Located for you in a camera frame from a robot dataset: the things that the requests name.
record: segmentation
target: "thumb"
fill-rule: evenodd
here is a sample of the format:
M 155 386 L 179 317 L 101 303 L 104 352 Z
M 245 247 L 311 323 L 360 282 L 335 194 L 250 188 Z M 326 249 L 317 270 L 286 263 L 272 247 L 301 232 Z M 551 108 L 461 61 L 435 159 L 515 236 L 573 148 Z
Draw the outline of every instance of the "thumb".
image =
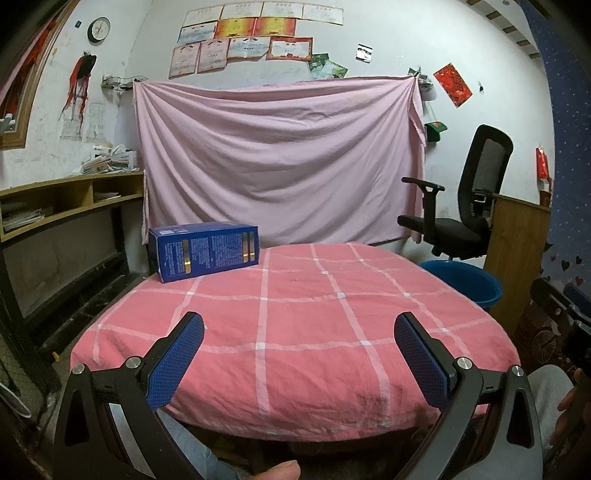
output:
M 251 480 L 298 480 L 301 471 L 296 460 L 280 463 L 264 473 L 255 475 Z

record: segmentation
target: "certificate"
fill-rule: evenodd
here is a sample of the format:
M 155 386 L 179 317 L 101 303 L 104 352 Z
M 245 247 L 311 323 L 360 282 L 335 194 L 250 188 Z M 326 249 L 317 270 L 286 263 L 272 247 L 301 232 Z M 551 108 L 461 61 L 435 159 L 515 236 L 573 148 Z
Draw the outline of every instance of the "certificate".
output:
M 305 4 L 302 19 L 342 25 L 343 9 L 335 7 L 326 7 L 324 5 Z
M 202 42 L 197 73 L 225 68 L 228 63 L 228 42 L 229 38 Z
M 256 59 L 269 51 L 271 37 L 231 38 L 229 59 Z
M 183 26 L 188 27 L 189 25 L 196 25 L 198 23 L 213 22 L 218 20 L 222 14 L 222 8 L 223 5 L 217 5 L 215 7 L 192 10 L 187 13 L 185 21 L 183 22 Z
M 301 18 L 304 4 L 291 2 L 265 2 L 262 7 L 263 17 Z
M 255 22 L 255 37 L 281 35 L 293 37 L 296 34 L 295 18 L 259 17 Z
M 312 38 L 271 37 L 271 48 L 267 60 L 303 60 L 312 59 Z
M 216 31 L 217 22 L 202 23 L 181 28 L 177 45 L 186 45 L 198 41 L 211 40 Z
M 230 18 L 217 22 L 213 38 L 250 37 L 255 28 L 254 18 Z
M 195 73 L 197 66 L 197 57 L 199 56 L 199 43 L 183 45 L 173 50 L 173 59 L 170 61 L 170 71 L 168 78 L 178 77 Z
M 241 4 L 227 4 L 223 7 L 222 20 L 228 18 L 260 17 L 262 2 L 246 2 Z

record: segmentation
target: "pink plaid bedsheet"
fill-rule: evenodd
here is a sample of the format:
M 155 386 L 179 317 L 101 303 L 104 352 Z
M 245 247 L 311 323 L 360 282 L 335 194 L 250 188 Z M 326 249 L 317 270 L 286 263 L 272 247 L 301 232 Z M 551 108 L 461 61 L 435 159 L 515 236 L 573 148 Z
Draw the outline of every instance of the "pink plaid bedsheet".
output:
M 399 255 L 361 244 L 286 245 L 260 265 L 148 278 L 82 335 L 72 365 L 144 355 L 186 311 L 205 339 L 167 407 L 177 419 L 271 440 L 350 440 L 434 421 L 392 328 L 410 311 L 454 356 L 505 370 L 517 352 L 486 312 Z

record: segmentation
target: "wooden cabinet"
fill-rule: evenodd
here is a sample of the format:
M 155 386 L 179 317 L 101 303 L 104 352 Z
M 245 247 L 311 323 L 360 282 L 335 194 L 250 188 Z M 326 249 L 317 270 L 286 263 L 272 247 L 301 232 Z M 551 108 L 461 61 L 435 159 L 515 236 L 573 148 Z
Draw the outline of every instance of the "wooden cabinet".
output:
M 510 337 L 530 298 L 531 283 L 540 276 L 549 220 L 548 207 L 495 195 L 484 269 L 503 285 L 503 296 L 490 313 Z

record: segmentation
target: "blue plastic basin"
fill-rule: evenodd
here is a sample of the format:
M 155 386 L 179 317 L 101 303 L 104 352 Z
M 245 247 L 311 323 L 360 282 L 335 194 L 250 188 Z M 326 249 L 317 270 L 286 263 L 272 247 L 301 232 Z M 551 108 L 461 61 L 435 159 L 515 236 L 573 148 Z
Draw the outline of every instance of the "blue plastic basin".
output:
M 443 280 L 487 311 L 503 295 L 503 287 L 499 281 L 474 265 L 449 260 L 429 260 L 419 264 L 419 267 Z

